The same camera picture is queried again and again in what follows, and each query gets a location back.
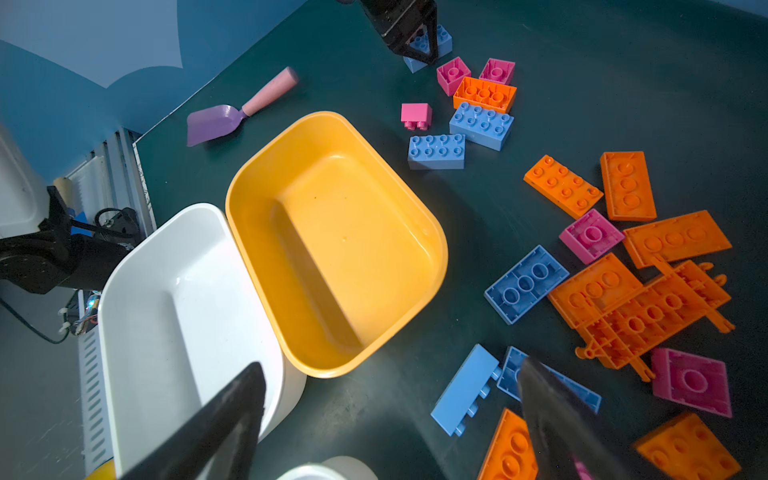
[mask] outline purple shovel blade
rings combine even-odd
[[[187,146],[232,133],[246,116],[232,105],[217,105],[192,112],[187,116]]]

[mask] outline white plastic bin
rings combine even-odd
[[[185,208],[129,253],[98,318],[118,478],[253,361],[266,379],[260,440],[304,390],[213,205]]]

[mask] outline toy shovel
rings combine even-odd
[[[244,118],[250,117],[273,101],[282,97],[299,82],[291,67],[285,67],[270,83],[264,85],[253,98],[237,110],[232,105],[217,105],[192,112],[187,116],[187,146],[192,147],[230,134]]]

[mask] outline pink lego brick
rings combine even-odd
[[[594,208],[560,234],[560,240],[584,265],[602,257],[623,239],[624,234]]]
[[[480,80],[489,80],[498,84],[509,85],[512,82],[512,75],[514,73],[515,63],[513,61],[489,58],[485,68],[482,69]]]
[[[654,395],[731,418],[725,363],[704,356],[655,349],[651,357]]]
[[[400,121],[409,130],[427,130],[432,125],[432,107],[429,104],[402,104]]]
[[[437,69],[437,82],[449,97],[452,97],[464,77],[472,75],[460,57],[456,57]]]

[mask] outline blue wall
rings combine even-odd
[[[1,0],[0,38],[21,47],[0,40],[0,121],[50,183],[118,125],[149,130],[304,1]]]

